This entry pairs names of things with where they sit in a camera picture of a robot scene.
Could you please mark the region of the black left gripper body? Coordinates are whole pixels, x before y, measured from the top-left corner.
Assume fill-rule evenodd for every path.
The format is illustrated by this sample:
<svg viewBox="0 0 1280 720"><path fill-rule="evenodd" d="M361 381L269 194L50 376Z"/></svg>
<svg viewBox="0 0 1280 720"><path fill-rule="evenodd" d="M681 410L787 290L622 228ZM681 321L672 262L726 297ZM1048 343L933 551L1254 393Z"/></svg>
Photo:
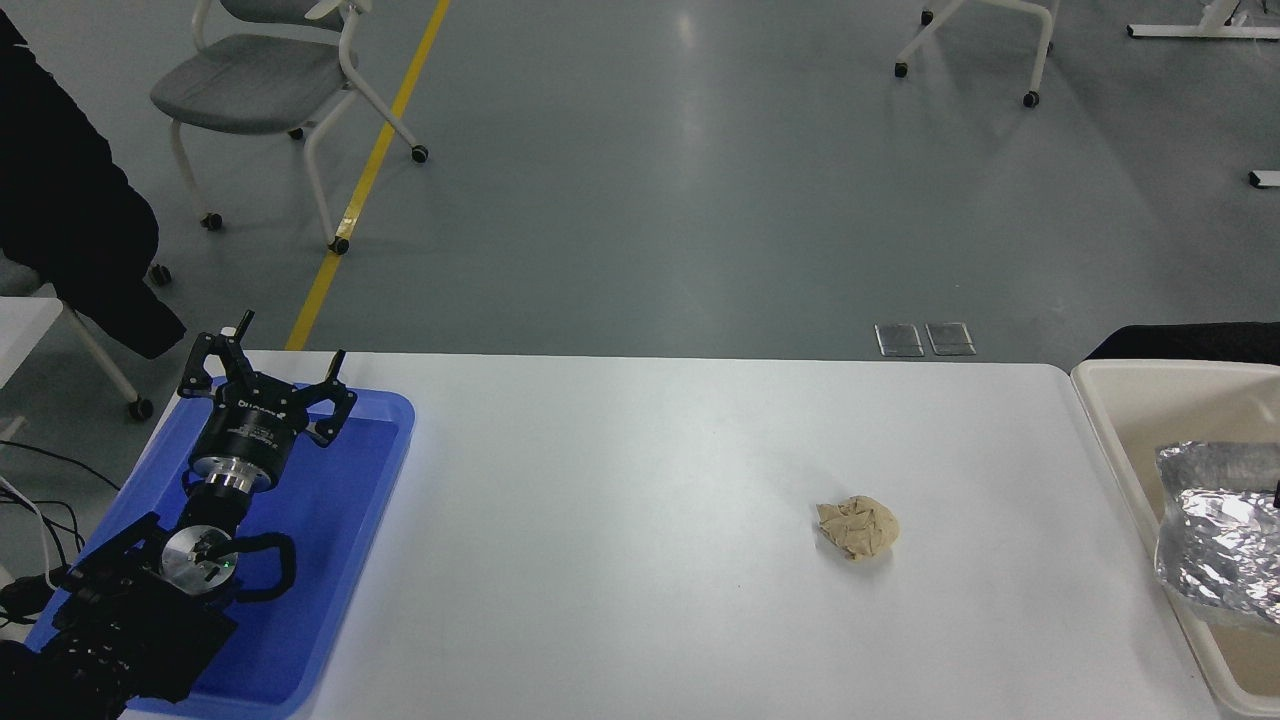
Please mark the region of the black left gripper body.
<svg viewBox="0 0 1280 720"><path fill-rule="evenodd" d="M212 413L196 439L193 469L238 459L260 471L282 471L307 413L294 405L292 384L221 384L212 396Z"/></svg>

